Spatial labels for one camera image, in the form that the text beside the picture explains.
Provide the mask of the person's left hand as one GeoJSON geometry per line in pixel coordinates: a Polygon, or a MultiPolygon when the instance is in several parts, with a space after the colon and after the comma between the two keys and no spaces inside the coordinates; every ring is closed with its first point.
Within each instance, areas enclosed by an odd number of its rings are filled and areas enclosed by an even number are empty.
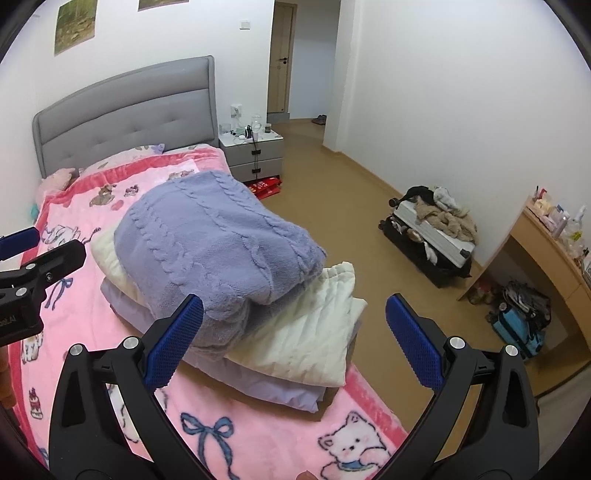
{"type": "Polygon", "coordinates": [[[6,346],[0,349],[0,401],[5,409],[13,408],[16,404],[6,346]]]}

